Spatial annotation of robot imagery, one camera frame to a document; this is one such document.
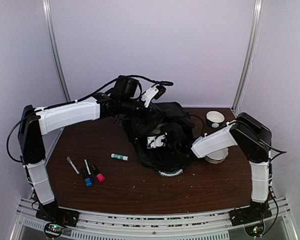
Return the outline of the black student backpack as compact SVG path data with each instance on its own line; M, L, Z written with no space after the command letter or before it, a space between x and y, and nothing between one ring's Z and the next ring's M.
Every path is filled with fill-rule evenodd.
M191 162L189 148L194 141L195 124L189 113L177 102L153 103L152 107L155 110L153 114L144 117L125 116L122 120L123 130L144 167L152 168L162 177L176 177ZM147 149L147 138L164 134L161 126L168 123L178 123L183 129L184 139L177 145L181 154L162 154L155 149Z

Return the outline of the green white glue stick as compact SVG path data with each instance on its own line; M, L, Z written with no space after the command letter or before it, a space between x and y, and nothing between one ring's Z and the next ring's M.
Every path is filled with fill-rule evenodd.
M121 155L121 154L115 154L115 153L112 153L110 156L113 159L118 159L118 160L123 160L123 161L127 161L129 159L128 156Z

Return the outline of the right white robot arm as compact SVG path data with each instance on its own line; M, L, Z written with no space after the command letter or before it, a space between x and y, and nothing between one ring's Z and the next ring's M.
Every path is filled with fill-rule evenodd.
M191 152L197 158L220 152L225 148L239 146L251 167L252 193L246 210L249 220L258 220L268 209L269 187L272 183L272 161L286 151L271 145L271 131L247 113L227 122L219 130L197 138Z

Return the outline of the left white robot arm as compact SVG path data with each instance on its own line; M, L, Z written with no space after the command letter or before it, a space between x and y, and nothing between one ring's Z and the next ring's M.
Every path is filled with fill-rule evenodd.
M19 162L25 167L30 185L36 193L39 208L51 222L62 218L62 211L55 199L46 169L46 149L43 136L57 129L86 121L94 121L126 115L148 117L156 110L151 106L166 91L161 84L154 84L135 98L139 82L116 83L107 92L97 92L84 100L75 100L55 107L23 109L21 120L16 124L21 150Z

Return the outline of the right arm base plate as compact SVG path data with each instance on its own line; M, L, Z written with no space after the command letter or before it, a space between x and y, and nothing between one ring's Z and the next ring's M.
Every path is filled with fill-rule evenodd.
M232 226L246 225L254 222L261 222L272 216L271 210L260 211L251 207L237 208L229 212Z

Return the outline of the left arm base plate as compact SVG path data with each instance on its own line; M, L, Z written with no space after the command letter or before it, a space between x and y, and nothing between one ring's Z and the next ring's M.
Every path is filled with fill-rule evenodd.
M61 226L76 227L79 215L78 211L61 208L56 214L46 214L43 209L39 209L35 217L47 222L57 223Z

